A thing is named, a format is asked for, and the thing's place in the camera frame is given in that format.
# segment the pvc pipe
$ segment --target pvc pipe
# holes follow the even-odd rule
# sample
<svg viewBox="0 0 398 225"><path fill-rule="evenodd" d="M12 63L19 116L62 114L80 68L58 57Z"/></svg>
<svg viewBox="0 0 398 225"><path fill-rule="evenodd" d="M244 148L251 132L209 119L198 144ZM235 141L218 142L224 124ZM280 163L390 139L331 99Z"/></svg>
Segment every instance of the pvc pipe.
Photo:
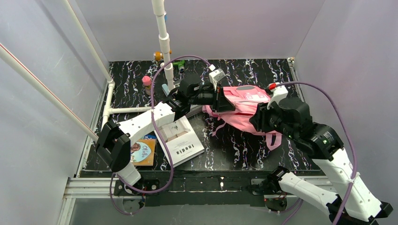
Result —
<svg viewBox="0 0 398 225"><path fill-rule="evenodd" d="M170 38L166 30L166 21L164 20L164 0L152 0L152 7L158 24L159 44L163 54L163 61L167 63L170 61ZM174 89L173 65L170 64L169 68L165 68L164 73L167 80L167 87L170 91Z"/></svg>
<svg viewBox="0 0 398 225"><path fill-rule="evenodd" d="M69 117L90 138L92 138L95 142L98 140L98 136L1 43L0 58L2 58L12 69L19 73L23 79L30 83L62 113Z"/></svg>
<svg viewBox="0 0 398 225"><path fill-rule="evenodd" d="M105 78L107 79L108 83L113 83L113 79L112 77L109 75L107 69L105 68L104 64L102 63L100 57L97 54L97 51L95 51L94 46L92 45L90 39L87 36L87 33L85 32L82 24L80 23L79 19L77 18L77 15L75 13L75 11L73 11L72 6L70 5L68 0L65 0L66 5L67 5L67 10L69 11L69 13L72 15L72 18L76 24L76 26L79 28L80 32L82 33L82 36L90 50L91 55L94 57L95 62L97 63L97 65L99 66L101 72L103 73L103 75L105 76Z"/></svg>
<svg viewBox="0 0 398 225"><path fill-rule="evenodd" d="M151 110L150 107L137 107L137 108L118 108L118 109L114 109L111 108L110 109L110 114L117 114L117 113L141 113L141 112L146 112L148 110Z"/></svg>
<svg viewBox="0 0 398 225"><path fill-rule="evenodd" d="M107 94L107 99L105 101L104 105L104 110L102 112L102 124L101 124L101 130L104 127L105 123L108 122L109 116L110 116L110 110L111 108L111 103L112 103L112 95L113 95L113 90L115 89L115 82L109 83L108 84L108 94Z"/></svg>

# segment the black marble table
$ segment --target black marble table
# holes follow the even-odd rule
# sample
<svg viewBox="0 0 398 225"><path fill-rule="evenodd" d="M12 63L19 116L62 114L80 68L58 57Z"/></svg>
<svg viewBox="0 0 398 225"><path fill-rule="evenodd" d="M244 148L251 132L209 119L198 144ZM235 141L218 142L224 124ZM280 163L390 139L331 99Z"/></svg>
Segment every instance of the black marble table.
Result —
<svg viewBox="0 0 398 225"><path fill-rule="evenodd" d="M271 60L210 60L216 68L221 68L226 74L222 84L224 86L256 85L264 89L273 82L292 81L289 65L286 59ZM160 68L156 61L120 61L111 63L110 70L116 86L111 106L114 108L150 106L150 97L143 90L142 77L153 77ZM185 72L174 70L176 80L184 78L186 74L197 74L202 81L208 79L208 69L199 60L185 61ZM155 85L155 102L164 97L161 85L166 82L164 74L158 76ZM296 96L294 87L288 87L289 95ZM114 122L129 120L138 113L114 114ZM101 116L98 119L96 132L99 131ZM298 151L292 141L283 137L282 144L270 151L264 136L256 136L241 132L228 124L211 136L216 127L223 121L210 117L206 113L199 113L189 118L193 129L202 141L205 152L192 160L176 167L181 171L272 171L278 165L290 170L319 170L319 168L303 153ZM140 171L169 170L169 164L158 144L153 166L138 167ZM85 174L94 171L109 171L106 164L95 153L93 146L87 158L87 165L83 168Z"/></svg>

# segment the pink bag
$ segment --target pink bag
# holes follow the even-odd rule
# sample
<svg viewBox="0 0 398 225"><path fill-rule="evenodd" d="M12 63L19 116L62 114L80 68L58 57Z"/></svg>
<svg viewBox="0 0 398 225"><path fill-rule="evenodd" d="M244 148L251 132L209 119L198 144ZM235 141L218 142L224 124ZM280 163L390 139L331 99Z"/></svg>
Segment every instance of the pink bag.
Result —
<svg viewBox="0 0 398 225"><path fill-rule="evenodd" d="M208 113L210 116L218 117L223 119L225 123L245 132L252 133L254 135L265 135L267 147L270 150L274 150L281 145L282 135L276 131L268 133L257 132L254 126L249 122L249 119L256 113L257 104L260 102L269 102L270 97L267 93L256 86L245 85L239 87L224 87L225 97L235 106L235 111L214 113L210 106L204 105L203 112ZM217 130L225 126L225 123L220 125L213 132L215 136ZM272 135L276 136L274 144L272 144Z"/></svg>

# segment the pink bottle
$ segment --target pink bottle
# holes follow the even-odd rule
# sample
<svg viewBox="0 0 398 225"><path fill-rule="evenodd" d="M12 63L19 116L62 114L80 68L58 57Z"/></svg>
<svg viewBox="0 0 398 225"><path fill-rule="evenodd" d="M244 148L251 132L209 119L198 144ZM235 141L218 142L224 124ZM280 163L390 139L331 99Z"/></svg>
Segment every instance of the pink bottle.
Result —
<svg viewBox="0 0 398 225"><path fill-rule="evenodd" d="M151 95L151 84L152 84L152 79L148 76L144 76L142 78L142 83L144 84L145 88L145 93L147 95Z"/></svg>

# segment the book cover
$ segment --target book cover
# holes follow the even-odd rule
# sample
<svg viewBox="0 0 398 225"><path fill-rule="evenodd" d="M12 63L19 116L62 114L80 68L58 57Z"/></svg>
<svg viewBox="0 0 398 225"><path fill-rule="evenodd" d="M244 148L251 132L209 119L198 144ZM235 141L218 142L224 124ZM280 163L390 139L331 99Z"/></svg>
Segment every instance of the book cover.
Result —
<svg viewBox="0 0 398 225"><path fill-rule="evenodd" d="M158 139L159 135L161 135L165 140L171 158L173 159L173 167L204 152L205 148L185 116L175 122L160 127L159 133L160 134L155 132ZM161 142L160 145L169 161Z"/></svg>
<svg viewBox="0 0 398 225"><path fill-rule="evenodd" d="M156 139L139 139L130 148L133 165L153 165L155 155Z"/></svg>

